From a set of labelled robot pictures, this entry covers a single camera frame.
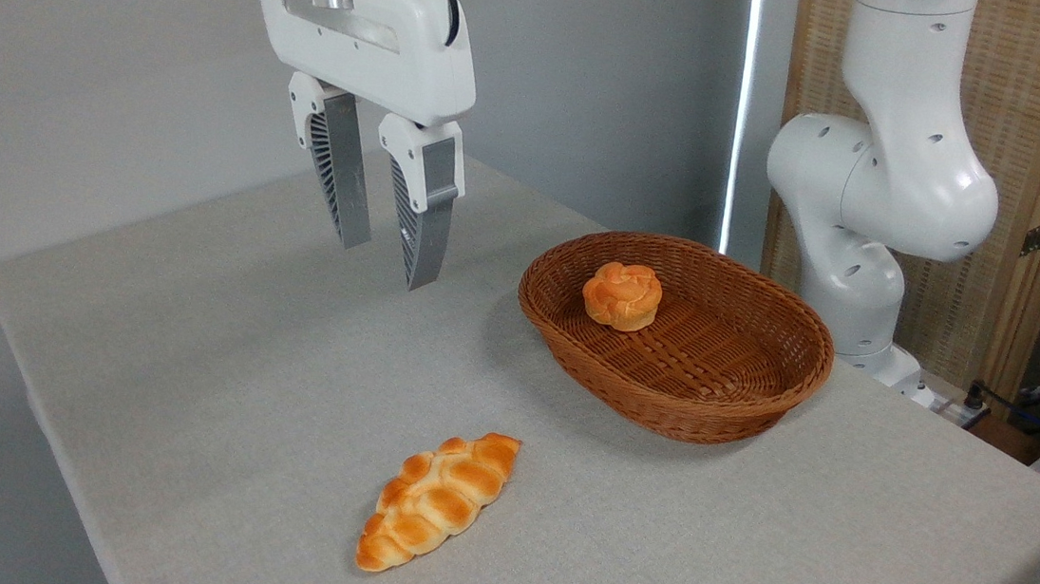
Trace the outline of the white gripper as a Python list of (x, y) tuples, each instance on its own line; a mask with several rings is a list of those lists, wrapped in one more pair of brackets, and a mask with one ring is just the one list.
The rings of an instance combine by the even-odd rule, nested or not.
[(260, 0), (260, 6), (274, 54), (300, 70), (289, 92), (295, 135), (311, 151), (345, 249), (370, 236), (355, 95), (396, 112), (381, 122), (379, 139), (391, 158), (405, 280), (414, 291), (438, 278), (453, 202), (465, 195), (462, 129), (449, 122), (475, 102), (467, 27), (459, 22), (457, 38), (446, 42), (448, 0), (352, 1), (350, 9), (309, 0)]

